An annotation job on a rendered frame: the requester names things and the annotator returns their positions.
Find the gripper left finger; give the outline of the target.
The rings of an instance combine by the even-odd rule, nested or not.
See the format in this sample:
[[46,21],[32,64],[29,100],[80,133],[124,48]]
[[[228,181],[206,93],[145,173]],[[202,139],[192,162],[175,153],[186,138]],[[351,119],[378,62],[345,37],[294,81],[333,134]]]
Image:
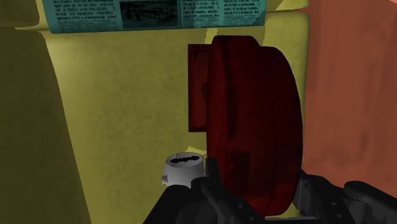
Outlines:
[[207,174],[191,187],[168,186],[143,224],[266,224],[243,198],[223,185],[215,158],[207,158]]

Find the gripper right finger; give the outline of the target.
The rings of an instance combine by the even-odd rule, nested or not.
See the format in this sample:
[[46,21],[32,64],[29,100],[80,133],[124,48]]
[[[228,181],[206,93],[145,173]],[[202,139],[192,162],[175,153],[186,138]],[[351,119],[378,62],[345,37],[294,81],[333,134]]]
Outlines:
[[338,187],[301,171],[293,205],[321,224],[397,224],[397,198],[362,181]]

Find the dark red round box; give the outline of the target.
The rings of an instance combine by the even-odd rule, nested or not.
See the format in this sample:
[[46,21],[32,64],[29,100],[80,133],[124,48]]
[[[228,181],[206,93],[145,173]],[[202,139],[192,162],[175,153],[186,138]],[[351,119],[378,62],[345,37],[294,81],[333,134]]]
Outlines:
[[303,123],[284,54],[251,36],[188,45],[188,128],[205,132],[226,188],[262,216],[285,212],[302,166]]

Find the grey cup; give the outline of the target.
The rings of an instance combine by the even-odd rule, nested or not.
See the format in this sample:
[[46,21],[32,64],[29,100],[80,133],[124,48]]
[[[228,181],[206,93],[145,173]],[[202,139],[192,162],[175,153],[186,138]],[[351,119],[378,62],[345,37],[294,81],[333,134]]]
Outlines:
[[182,152],[166,159],[161,181],[167,186],[183,185],[191,188],[192,180],[204,176],[203,156],[193,152]]

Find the teal newspaper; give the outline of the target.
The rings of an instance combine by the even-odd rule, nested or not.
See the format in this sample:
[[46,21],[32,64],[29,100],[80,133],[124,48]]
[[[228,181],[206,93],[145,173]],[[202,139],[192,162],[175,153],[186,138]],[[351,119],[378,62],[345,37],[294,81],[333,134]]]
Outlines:
[[54,33],[263,25],[266,0],[42,0]]

